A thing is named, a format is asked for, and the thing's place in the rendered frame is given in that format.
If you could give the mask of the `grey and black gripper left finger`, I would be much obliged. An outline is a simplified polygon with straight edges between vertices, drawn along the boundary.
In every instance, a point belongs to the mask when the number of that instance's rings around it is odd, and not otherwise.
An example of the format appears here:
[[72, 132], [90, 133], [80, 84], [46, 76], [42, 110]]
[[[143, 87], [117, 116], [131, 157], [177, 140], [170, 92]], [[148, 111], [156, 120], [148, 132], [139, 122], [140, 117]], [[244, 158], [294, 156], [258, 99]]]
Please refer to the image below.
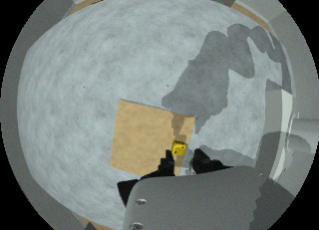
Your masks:
[[[160, 165], [158, 166], [158, 170], [142, 176], [141, 179], [148, 178], [148, 177], [160, 177], [160, 176], [175, 176], [174, 175], [174, 159], [173, 159], [171, 150], [165, 151], [165, 158], [160, 159]], [[133, 179], [133, 180], [118, 182], [117, 185], [118, 185], [119, 193], [125, 207], [127, 207], [128, 199], [132, 191], [132, 188], [140, 180]]]

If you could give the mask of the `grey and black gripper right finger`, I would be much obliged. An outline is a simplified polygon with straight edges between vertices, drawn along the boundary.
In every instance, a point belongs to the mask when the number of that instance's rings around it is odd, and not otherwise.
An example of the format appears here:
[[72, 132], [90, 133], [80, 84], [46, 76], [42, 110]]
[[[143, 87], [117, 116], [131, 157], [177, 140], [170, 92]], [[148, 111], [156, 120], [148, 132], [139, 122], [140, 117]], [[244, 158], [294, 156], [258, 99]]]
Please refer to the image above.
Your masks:
[[196, 174], [217, 171], [230, 167], [233, 166], [225, 166], [216, 159], [210, 160], [210, 158], [200, 148], [196, 148], [194, 150], [192, 168]]

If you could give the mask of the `white die with black pips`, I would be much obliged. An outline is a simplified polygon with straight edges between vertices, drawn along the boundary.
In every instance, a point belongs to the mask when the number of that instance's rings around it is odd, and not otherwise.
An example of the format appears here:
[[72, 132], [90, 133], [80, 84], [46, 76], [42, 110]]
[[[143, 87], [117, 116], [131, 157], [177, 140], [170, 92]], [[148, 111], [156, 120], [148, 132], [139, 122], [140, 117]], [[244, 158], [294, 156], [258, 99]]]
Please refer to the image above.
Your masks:
[[192, 169], [192, 162], [189, 163], [189, 172], [190, 174], [195, 174], [195, 172]]

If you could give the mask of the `yellow die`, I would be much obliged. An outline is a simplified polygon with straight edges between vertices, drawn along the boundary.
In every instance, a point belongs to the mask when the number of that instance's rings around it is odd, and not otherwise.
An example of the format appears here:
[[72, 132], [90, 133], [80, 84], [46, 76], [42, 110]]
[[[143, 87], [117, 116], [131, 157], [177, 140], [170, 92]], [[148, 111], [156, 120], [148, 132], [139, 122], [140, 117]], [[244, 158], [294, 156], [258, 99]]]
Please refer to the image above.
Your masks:
[[183, 141], [174, 140], [172, 142], [172, 146], [171, 146], [172, 154], [183, 155], [184, 150], [185, 150], [185, 144]]

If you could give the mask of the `tan square mat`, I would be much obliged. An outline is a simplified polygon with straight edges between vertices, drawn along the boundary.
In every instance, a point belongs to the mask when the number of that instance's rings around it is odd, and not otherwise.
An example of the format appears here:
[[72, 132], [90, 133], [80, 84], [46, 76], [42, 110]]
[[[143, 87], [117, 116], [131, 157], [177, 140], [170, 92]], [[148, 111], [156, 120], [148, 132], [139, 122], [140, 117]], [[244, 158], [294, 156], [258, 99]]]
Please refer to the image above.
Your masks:
[[178, 176], [195, 117], [119, 101], [111, 153], [111, 167], [137, 175], [158, 170], [172, 142], [183, 141], [183, 155], [173, 154]]

